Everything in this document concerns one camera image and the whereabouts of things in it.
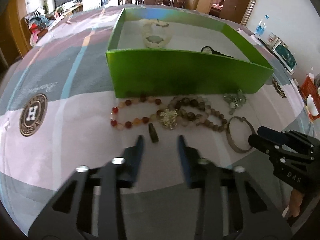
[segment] water bottle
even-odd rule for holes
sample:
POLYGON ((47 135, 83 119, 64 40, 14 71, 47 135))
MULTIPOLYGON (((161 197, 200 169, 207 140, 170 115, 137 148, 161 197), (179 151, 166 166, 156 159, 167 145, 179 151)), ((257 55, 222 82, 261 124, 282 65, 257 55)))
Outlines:
POLYGON ((259 25, 257 26, 254 34, 256 34, 257 36, 261 36, 264 33, 264 30, 267 26, 268 19, 269 19, 269 16, 265 15, 265 17, 259 22, 259 25))

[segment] bead necklace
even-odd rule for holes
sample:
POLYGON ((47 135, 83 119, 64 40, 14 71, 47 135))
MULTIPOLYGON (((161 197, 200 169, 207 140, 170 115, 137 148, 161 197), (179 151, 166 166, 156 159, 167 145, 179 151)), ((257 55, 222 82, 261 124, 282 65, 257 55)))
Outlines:
POLYGON ((126 106, 130 106, 131 104, 136 105, 139 102, 144 103, 146 101, 148 101, 149 103, 155 103, 156 105, 159 105, 162 108, 164 107, 164 105, 161 104, 161 99, 159 99, 159 98, 155 99, 154 97, 141 96, 140 98, 134 98, 132 100, 127 99, 124 102, 120 102, 117 107, 115 106, 115 107, 112 108, 112 113, 111 113, 111 116, 110 116, 110 119, 111 119, 110 124, 111 124, 111 126, 117 128, 119 131, 121 131, 124 128, 130 129, 133 125, 134 126, 138 126, 138 125, 140 125, 142 123, 147 124, 149 122, 157 120, 156 114, 152 114, 149 117, 145 116, 142 119, 135 118, 132 122, 130 122, 130 121, 125 122, 124 125, 122 123, 119 123, 116 120, 116 116, 117 116, 117 114, 119 112, 119 109, 124 108, 126 106))
POLYGON ((196 126, 204 125, 213 131, 222 132, 227 128, 227 119, 224 118, 223 114, 220 114, 219 111, 211 108, 211 102, 207 98, 198 97, 198 96, 191 96, 190 98, 187 97, 174 97, 170 103, 168 104, 168 109, 173 110, 176 109, 178 111, 177 116, 177 123, 180 123, 182 126, 186 127, 189 125, 190 122, 194 122, 196 126), (204 115, 202 114, 194 114, 193 112, 187 113, 182 106, 191 106, 195 107, 200 111, 205 112, 204 115), (209 115, 213 115, 218 117, 221 120, 221 126, 214 124, 208 120, 209 115))

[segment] tablecloth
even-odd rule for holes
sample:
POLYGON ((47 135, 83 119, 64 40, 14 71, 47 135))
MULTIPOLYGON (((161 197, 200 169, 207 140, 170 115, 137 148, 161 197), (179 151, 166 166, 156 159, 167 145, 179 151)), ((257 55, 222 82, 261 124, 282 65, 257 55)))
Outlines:
MULTIPOLYGON (((190 147, 221 167, 244 166, 277 208, 283 210, 290 187, 272 175, 268 156, 257 150, 235 153, 225 133, 202 126, 168 131, 156 123, 160 141, 154 145, 146 126, 121 132, 111 127, 110 112, 119 99, 114 94, 105 51, 122 8, 74 14, 37 43, 8 82, 0 99, 0 199, 14 222, 27 234, 41 209, 77 166, 104 165, 134 145, 139 134, 145 137, 146 145, 138 181, 133 189, 122 191, 129 238, 137 238, 138 234, 142 239, 192 238, 197 191, 188 190, 183 184, 176 149, 179 134, 185 136, 190 147), (19 118, 26 102, 37 93, 47 96, 47 113, 39 130, 24 137, 19 118)), ((256 94, 247 95, 248 102, 235 115, 246 117, 255 129, 264 125, 278 131, 292 129, 314 135, 299 92, 279 61, 245 27, 217 20, 237 30, 275 69, 256 94), (286 98, 276 92, 273 78, 286 98)), ((227 119, 231 117, 222 95, 204 96, 227 119)), ((160 98, 164 103, 171 99, 160 98)), ((138 104, 121 111, 119 119, 142 118, 156 110, 155 105, 138 104)))

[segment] finger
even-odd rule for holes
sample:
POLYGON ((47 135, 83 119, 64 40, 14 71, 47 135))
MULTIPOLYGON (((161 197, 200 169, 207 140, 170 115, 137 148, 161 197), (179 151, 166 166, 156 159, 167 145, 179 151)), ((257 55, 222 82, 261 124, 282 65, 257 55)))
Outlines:
POLYGON ((291 192, 290 196, 290 201, 289 201, 289 210, 291 215, 295 218, 299 215, 300 213, 300 206, 302 204, 304 194, 299 192, 296 189, 293 189, 291 192))

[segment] metal bangle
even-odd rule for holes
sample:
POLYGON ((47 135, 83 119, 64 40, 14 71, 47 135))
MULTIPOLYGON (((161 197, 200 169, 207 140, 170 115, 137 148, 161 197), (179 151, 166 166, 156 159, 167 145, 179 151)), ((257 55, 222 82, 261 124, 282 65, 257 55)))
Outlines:
POLYGON ((226 135, 227 135, 227 140, 228 140, 229 145, 230 145, 231 148, 232 148, 235 152, 237 152, 237 153, 247 153, 247 152, 249 152, 250 150, 252 150, 253 147, 250 146, 250 148, 249 148, 248 150, 240 149, 240 148, 236 145, 236 143, 234 142, 234 140, 233 140, 232 137, 231 137, 231 134, 230 134, 230 122, 231 122, 231 120, 234 119, 234 118, 239 119, 241 122, 246 122, 246 123, 249 125, 252 134, 256 134, 256 131, 254 130, 252 124, 250 124, 245 117, 233 116, 233 117, 229 120, 229 122, 228 122, 227 130, 226 130, 226 135))

